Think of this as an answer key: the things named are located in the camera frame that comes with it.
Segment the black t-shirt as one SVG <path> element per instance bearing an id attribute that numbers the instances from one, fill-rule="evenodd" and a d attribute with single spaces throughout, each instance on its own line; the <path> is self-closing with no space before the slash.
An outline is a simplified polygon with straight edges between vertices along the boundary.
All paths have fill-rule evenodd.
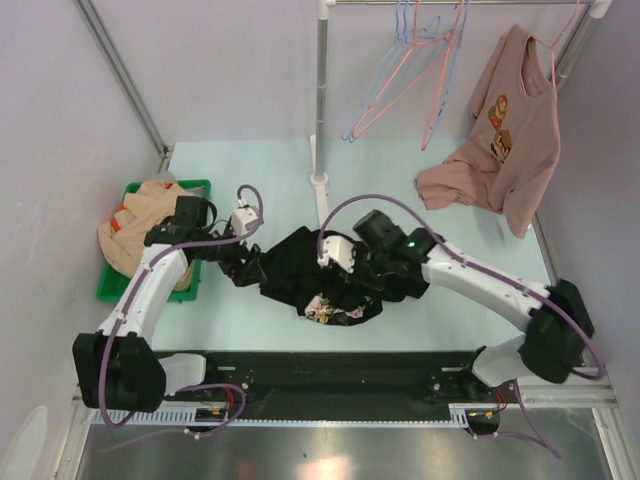
<path id="1" fill-rule="evenodd" d="M 267 281 L 260 294 L 293 307 L 300 317 L 322 325 L 351 327 L 380 315 L 386 302 L 421 298 L 428 284 L 395 274 L 384 278 L 383 288 L 349 282 L 339 268 L 317 263 L 319 232 L 302 226 L 260 255 Z"/>

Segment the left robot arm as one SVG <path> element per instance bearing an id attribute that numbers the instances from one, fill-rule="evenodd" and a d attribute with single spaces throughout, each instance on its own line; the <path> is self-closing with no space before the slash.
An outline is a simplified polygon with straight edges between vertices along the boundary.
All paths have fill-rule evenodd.
<path id="1" fill-rule="evenodd" d="M 189 390 L 214 397 L 221 376 L 202 354 L 159 357 L 151 338 L 179 278 L 195 262 L 219 265 L 237 287 L 265 282 L 258 246 L 247 239 L 264 223 L 261 203 L 243 198 L 222 232 L 215 230 L 217 209 L 206 198 L 180 196 L 172 215 L 144 238 L 137 270 L 107 319 L 94 333 L 79 334 L 72 346 L 84 405 L 101 412 L 152 413 L 169 395 Z"/>

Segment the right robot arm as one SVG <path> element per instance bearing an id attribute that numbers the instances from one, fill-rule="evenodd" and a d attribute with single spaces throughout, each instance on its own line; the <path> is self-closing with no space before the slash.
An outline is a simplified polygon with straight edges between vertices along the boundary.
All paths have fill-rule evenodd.
<path id="1" fill-rule="evenodd" d="M 477 262 L 441 237 L 417 228 L 405 233 L 373 210 L 353 227 L 363 242 L 354 254 L 352 280 L 380 292 L 421 296 L 435 285 L 454 291 L 506 319 L 520 336 L 481 347 L 461 376 L 463 393 L 484 401 L 508 380 L 535 375 L 564 383 L 580 360 L 594 326 L 581 293 L 560 279 L 526 282 Z"/>

